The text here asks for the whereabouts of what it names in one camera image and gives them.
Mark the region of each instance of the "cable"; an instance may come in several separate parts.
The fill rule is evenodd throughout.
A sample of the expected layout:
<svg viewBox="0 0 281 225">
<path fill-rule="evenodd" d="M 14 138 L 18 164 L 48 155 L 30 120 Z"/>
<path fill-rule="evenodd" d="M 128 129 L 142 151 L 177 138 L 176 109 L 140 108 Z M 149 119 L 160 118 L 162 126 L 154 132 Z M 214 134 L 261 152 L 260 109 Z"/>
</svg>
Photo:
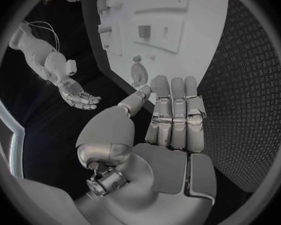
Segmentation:
<svg viewBox="0 0 281 225">
<path fill-rule="evenodd" d="M 26 21 L 26 20 L 23 20 L 23 21 L 25 23 L 29 24 L 32 27 L 41 28 L 41 29 L 47 29 L 47 30 L 51 31 L 54 34 L 54 38 L 55 38 L 55 49 L 56 49 L 57 52 L 60 51 L 60 41 L 59 41 L 58 35 L 57 35 L 57 33 L 55 32 L 54 28 L 51 26 L 50 23 L 48 23 L 46 21 L 32 21 L 32 22 L 29 22 L 29 21 Z M 45 27 L 45 26 L 35 25 L 35 24 L 46 24 L 50 28 Z"/>
</svg>

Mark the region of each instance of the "humanoid robot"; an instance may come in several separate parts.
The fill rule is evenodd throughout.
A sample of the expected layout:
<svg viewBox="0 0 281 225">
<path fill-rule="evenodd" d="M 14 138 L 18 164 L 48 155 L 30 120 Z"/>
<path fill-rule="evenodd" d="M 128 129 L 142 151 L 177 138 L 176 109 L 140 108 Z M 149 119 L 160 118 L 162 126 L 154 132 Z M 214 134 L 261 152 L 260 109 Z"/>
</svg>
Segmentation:
<svg viewBox="0 0 281 225">
<path fill-rule="evenodd" d="M 108 108 L 76 142 L 80 163 L 93 170 L 90 192 L 76 204 L 96 225 L 202 225 L 215 203 L 213 163 L 203 154 L 206 112 L 189 76 L 165 76 Z M 133 117 L 156 93 L 145 143 L 133 146 Z"/>
<path fill-rule="evenodd" d="M 19 24 L 11 37 L 9 47 L 21 50 L 29 67 L 42 79 L 58 87 L 61 97 L 70 106 L 85 110 L 96 109 L 101 98 L 88 94 L 77 81 L 69 77 L 77 71 L 76 61 L 66 60 L 47 41 L 36 38 L 28 23 Z"/>
</svg>

